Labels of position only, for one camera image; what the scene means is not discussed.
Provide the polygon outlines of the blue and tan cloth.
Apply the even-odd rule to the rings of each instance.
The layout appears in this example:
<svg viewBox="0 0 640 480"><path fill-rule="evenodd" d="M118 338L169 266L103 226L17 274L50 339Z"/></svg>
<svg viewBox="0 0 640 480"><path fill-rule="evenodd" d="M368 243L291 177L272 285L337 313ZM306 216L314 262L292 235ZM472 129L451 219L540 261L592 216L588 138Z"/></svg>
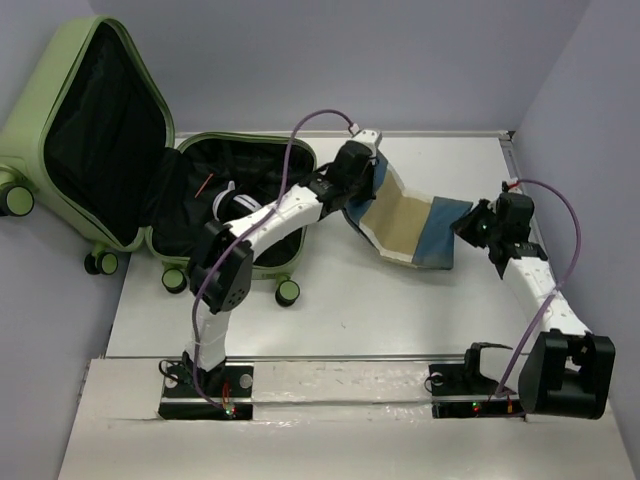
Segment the blue and tan cloth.
<svg viewBox="0 0 640 480"><path fill-rule="evenodd" d="M348 202L343 216L380 257L420 269L453 268L451 224L470 212L472 202L407 188L383 154L373 170L373 190L370 200Z"/></svg>

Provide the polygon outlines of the white black headphones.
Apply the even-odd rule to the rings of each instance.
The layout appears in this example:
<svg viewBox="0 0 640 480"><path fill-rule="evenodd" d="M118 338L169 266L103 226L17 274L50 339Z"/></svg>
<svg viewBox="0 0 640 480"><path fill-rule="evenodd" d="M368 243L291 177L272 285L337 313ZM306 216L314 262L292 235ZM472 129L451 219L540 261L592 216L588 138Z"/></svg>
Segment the white black headphones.
<svg viewBox="0 0 640 480"><path fill-rule="evenodd" d="M212 203L213 218L221 223L240 219L262 208L262 204L242 193L233 180L217 193Z"/></svg>

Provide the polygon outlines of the red pencil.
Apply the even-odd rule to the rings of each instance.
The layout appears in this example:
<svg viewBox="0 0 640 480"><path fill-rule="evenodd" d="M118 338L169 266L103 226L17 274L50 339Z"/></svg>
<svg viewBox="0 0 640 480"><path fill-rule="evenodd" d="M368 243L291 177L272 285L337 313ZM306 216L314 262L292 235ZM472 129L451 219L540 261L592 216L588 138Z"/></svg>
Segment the red pencil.
<svg viewBox="0 0 640 480"><path fill-rule="evenodd" d="M203 181L203 183L200 185L200 187L198 188L198 190L196 191L194 198L198 198L202 191L206 188L206 186L208 185L208 183L210 182L211 178L214 176L213 173L210 173L207 175L207 177L205 178L205 180Z"/></svg>

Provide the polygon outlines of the green hard-shell suitcase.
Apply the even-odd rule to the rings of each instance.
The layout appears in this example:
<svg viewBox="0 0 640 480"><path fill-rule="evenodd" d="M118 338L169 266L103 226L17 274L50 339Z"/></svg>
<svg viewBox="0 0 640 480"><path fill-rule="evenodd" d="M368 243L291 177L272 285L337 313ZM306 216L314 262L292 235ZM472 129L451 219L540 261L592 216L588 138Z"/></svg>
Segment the green hard-shell suitcase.
<svg viewBox="0 0 640 480"><path fill-rule="evenodd" d="M230 180L263 206L315 167L308 144L282 136L204 132L178 142L124 25L82 17L57 29L2 128L1 213L47 207L91 243L91 275L115 273L120 253L146 247L163 264L163 287L178 294Z"/></svg>

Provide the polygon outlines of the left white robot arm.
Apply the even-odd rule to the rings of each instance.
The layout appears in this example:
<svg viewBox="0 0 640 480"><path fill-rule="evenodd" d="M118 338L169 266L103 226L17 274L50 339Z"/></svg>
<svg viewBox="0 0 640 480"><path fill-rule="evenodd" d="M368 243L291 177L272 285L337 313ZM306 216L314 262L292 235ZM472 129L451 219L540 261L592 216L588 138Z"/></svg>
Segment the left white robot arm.
<svg viewBox="0 0 640 480"><path fill-rule="evenodd" d="M188 265L196 300L186 381L195 392L209 395L220 386L230 314L249 293L254 261L292 232L344 209L350 201L371 199L377 149L374 141L358 135L281 199L240 219L205 226Z"/></svg>

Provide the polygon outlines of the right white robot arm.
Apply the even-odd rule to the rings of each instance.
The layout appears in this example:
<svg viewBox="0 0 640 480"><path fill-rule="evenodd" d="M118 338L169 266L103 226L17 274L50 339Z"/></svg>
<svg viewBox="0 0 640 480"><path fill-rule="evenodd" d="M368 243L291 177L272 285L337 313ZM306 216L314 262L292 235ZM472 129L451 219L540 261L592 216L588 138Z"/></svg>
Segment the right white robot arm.
<svg viewBox="0 0 640 480"><path fill-rule="evenodd" d="M485 249L529 323L507 357L491 354L460 368L462 384L482 392L496 380L492 397L518 397L527 414L596 420L606 410L616 349L578 318L561 292L544 248L531 241L533 200L503 191L481 199L456 220L453 232Z"/></svg>

